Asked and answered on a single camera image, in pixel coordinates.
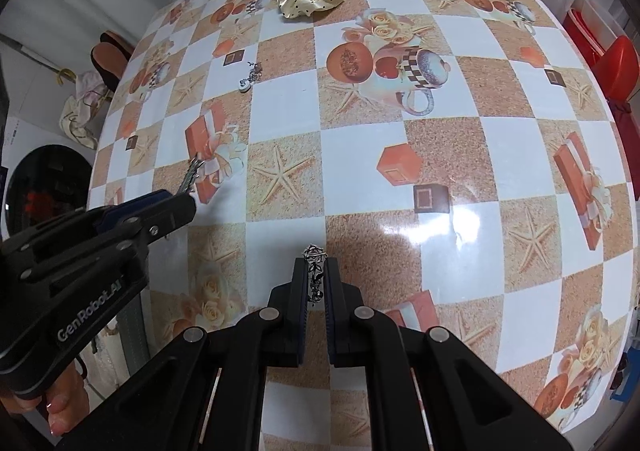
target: checkered tablecloth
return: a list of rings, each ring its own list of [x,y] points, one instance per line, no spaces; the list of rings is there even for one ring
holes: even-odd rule
[[[190,158],[186,130],[205,116],[209,134],[220,133],[201,176],[215,194],[196,199],[191,225],[152,246],[151,346],[191,323],[217,329],[264,306],[314,243],[369,306],[402,314],[429,290],[439,323],[531,404],[567,366],[594,366],[596,344],[600,383],[552,423],[566,430],[590,417],[634,306],[633,190],[593,74],[542,1],[515,1],[535,16],[530,30],[467,0],[345,0],[295,20],[273,0],[180,0],[159,11],[114,96],[90,191],[91,207],[175,191]],[[408,112],[428,110],[430,96],[407,89],[401,63],[382,76],[376,64],[363,83],[327,69],[349,34],[391,45],[394,31],[373,30],[389,23],[411,29],[404,46],[448,67],[426,115]],[[241,93],[247,62],[262,76]],[[613,211],[594,250],[554,161],[572,132]],[[406,167],[378,169],[385,148],[400,144],[419,161],[406,184],[394,181]],[[424,184],[448,187],[449,214],[416,212],[414,185]],[[269,371],[266,449],[370,447],[364,374],[330,368],[324,338],[316,307],[303,368]]]

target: table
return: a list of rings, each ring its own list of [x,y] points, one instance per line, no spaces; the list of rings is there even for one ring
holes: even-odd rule
[[[367,305],[448,327],[561,431],[606,394],[636,301],[633,190],[542,1],[344,0],[295,20],[275,0],[175,2],[116,91],[90,206],[175,191],[193,155],[196,218],[149,257],[154,350],[266,305],[314,243]],[[321,308],[305,365],[269,370],[266,449],[370,446],[364,374],[330,369]]]

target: metal screw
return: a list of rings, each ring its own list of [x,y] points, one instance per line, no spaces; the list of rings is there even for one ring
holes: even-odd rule
[[[438,343],[443,343],[449,339],[449,331],[441,326],[436,326],[429,330],[429,337]]]
[[[260,317],[265,321],[273,321],[279,315],[280,313],[278,312],[278,309],[273,308],[271,306],[268,306],[267,308],[263,308],[262,310],[260,310]]]
[[[373,317],[373,309],[368,306],[356,307],[356,310],[354,310],[353,313],[359,319],[371,319]]]
[[[185,330],[184,334],[182,335],[182,337],[184,337],[184,340],[188,343],[195,343],[196,341],[200,341],[202,339],[202,336],[204,336],[204,331],[202,330],[202,328],[198,328],[196,326],[187,328],[187,330]]]
[[[123,240],[118,245],[116,245],[116,249],[119,251],[124,251],[125,249],[129,249],[132,246],[131,240]]]

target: blue plastic stool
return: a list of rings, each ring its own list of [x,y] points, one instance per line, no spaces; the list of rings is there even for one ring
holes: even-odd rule
[[[638,381],[640,381],[640,350],[629,348],[626,352],[626,358],[628,359],[628,365],[626,365],[625,371],[628,370],[628,374],[626,376],[625,387],[622,393],[616,393],[614,391],[611,394],[610,399],[612,401],[629,401],[634,391],[636,391]]]

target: finger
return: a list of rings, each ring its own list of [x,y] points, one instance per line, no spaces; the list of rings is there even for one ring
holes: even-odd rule
[[[24,399],[18,399],[18,397],[2,397],[2,404],[4,408],[9,413],[26,413],[27,411],[32,411],[36,408],[38,404],[40,404],[41,398],[38,397],[36,399],[31,399],[30,401],[25,401]]]
[[[88,414],[89,396],[84,387],[80,387],[74,392],[65,409],[49,415],[51,434],[60,436],[71,431]]]
[[[69,364],[47,390],[47,411],[53,414],[65,409],[81,381],[82,378],[76,370],[75,364]]]

